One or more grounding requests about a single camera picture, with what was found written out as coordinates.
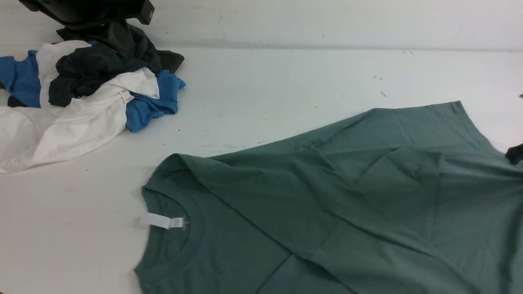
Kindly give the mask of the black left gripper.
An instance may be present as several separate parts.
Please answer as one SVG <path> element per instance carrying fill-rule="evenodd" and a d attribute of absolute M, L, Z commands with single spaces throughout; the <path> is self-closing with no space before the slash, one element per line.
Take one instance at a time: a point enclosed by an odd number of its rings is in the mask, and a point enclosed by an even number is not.
<path fill-rule="evenodd" d="M 155 7 L 149 0 L 21 0 L 82 37 L 92 38 L 119 51 L 135 46 L 128 19 L 149 25 Z"/>

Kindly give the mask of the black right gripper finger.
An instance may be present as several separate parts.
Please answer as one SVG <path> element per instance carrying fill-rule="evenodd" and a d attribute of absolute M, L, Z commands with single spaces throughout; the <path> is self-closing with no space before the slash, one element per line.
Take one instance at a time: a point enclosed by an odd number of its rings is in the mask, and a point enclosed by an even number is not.
<path fill-rule="evenodd" d="M 511 165 L 517 165 L 523 160 L 523 144 L 510 147 L 506 153 L 505 158 Z"/>

